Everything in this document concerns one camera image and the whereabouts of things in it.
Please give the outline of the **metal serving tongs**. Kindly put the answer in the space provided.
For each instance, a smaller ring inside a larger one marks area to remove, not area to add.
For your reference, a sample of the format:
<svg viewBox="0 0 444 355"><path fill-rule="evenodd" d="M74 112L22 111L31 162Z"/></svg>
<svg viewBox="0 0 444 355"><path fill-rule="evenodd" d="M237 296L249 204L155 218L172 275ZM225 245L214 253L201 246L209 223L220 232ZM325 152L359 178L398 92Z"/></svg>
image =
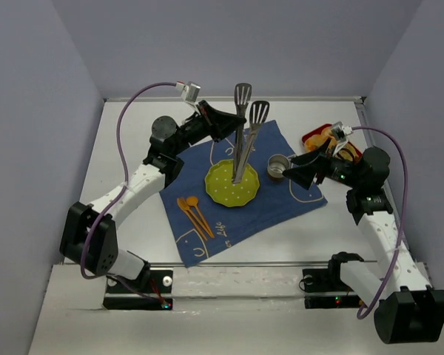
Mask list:
<svg viewBox="0 0 444 355"><path fill-rule="evenodd" d="M234 102L237 116L246 117L246 111L252 97L252 85L238 83L235 85ZM234 184L242 181L243 173L248 164L253 144L258 136L260 128L266 122L269 114L270 103L268 101L253 101L249 109L249 131L244 137L244 125L235 131L235 145L233 155L232 182Z"/></svg>

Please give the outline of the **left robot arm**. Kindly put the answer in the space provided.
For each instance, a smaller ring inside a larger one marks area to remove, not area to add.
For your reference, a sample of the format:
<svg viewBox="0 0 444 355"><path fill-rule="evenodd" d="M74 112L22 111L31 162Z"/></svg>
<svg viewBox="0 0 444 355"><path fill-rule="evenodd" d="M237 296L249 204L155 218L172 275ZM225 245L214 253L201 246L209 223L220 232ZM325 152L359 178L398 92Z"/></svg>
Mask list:
<svg viewBox="0 0 444 355"><path fill-rule="evenodd" d="M89 204L76 202L68 210L59 251L77 263L87 280L111 277L141 290L149 281L150 265L139 256L118 247L118 227L149 197L168 187L184 162L178 157L195 143L210 137L218 142L243 126L243 116L223 112L205 100L178 125L167 115L151 126L150 148L143 163L112 191Z"/></svg>

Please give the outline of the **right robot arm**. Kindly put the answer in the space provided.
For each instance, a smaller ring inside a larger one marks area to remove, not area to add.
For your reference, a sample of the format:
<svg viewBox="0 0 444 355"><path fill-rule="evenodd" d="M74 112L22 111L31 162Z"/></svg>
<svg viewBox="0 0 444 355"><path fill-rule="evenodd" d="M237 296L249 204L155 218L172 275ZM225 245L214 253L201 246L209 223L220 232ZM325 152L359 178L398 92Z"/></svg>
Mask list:
<svg viewBox="0 0 444 355"><path fill-rule="evenodd" d="M360 320L374 318L377 335L385 344L436 342L444 325L444 291L435 289L417 269L383 189L390 157L373 146L359 160L331 156L325 146L291 158L283 176L309 188L324 178L347 186L346 205L358 229L371 246L383 277L367 268L358 254L339 252L329 261L334 284L346 285L361 300Z"/></svg>

